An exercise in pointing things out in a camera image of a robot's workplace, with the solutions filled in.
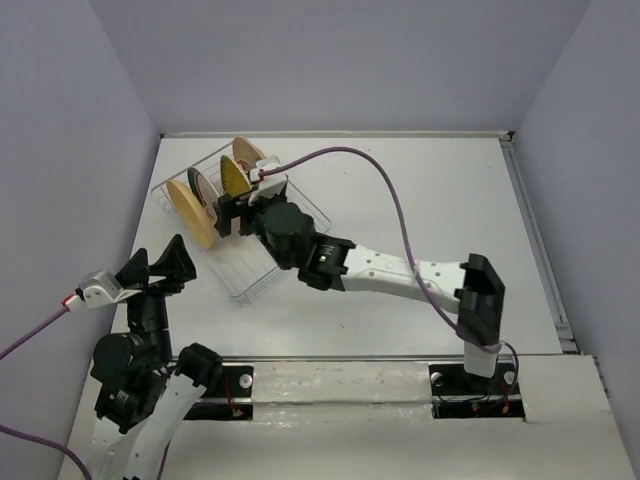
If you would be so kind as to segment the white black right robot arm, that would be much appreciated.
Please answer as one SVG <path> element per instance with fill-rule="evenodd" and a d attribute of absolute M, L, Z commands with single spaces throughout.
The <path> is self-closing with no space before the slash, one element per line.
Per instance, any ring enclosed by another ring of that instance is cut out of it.
<path fill-rule="evenodd" d="M 383 254 L 318 232 L 313 218 L 282 194 L 258 200 L 225 194 L 217 211 L 215 228 L 221 236 L 230 235 L 237 220 L 241 235 L 255 236 L 280 269 L 295 270 L 310 288 L 429 303 L 445 314 L 464 343 L 462 384 L 482 392 L 496 381 L 506 287 L 485 256 L 424 262 Z"/>

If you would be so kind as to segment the green yellow bamboo tray plate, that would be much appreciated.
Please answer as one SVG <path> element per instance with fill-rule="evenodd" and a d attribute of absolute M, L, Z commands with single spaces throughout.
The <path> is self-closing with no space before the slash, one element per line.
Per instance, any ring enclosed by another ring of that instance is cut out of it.
<path fill-rule="evenodd" d="M 222 155 L 219 167 L 222 188 L 226 194 L 237 197 L 252 189 L 245 170 L 234 159 Z"/>

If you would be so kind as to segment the beige bird oval plate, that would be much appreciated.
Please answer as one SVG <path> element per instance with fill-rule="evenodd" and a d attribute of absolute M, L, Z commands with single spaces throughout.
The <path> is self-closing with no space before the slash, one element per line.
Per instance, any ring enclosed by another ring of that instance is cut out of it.
<path fill-rule="evenodd" d="M 235 137 L 232 141 L 233 158 L 245 171 L 256 167 L 256 163 L 266 158 L 266 155 L 245 137 Z"/>

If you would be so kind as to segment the white plate green red rim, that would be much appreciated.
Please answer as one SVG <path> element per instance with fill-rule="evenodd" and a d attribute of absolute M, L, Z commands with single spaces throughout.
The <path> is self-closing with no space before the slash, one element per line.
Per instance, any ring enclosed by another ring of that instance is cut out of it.
<path fill-rule="evenodd" d="M 195 167 L 190 167 L 187 170 L 187 178 L 193 195 L 202 205 L 213 225 L 216 225 L 218 220 L 219 194 L 213 183 Z"/>

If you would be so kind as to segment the plain beige round plate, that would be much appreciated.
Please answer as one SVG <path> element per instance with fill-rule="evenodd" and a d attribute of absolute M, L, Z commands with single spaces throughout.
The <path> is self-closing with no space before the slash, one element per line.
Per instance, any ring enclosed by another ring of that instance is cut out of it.
<path fill-rule="evenodd" d="M 177 180 L 165 183 L 171 203 L 192 237 L 203 249 L 214 243 L 213 223 L 191 189 Z"/>

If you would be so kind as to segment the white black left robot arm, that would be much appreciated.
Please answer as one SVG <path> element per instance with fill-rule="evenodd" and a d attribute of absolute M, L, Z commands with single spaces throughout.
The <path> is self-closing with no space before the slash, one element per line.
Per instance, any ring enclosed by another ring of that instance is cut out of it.
<path fill-rule="evenodd" d="M 215 392 L 222 357 L 193 343 L 172 352 L 166 299 L 196 279 L 176 234 L 155 263 L 141 248 L 121 270 L 98 271 L 80 286 L 90 309 L 123 303 L 127 331 L 95 344 L 90 376 L 99 382 L 89 471 L 95 479 L 152 479 L 191 407 Z"/>

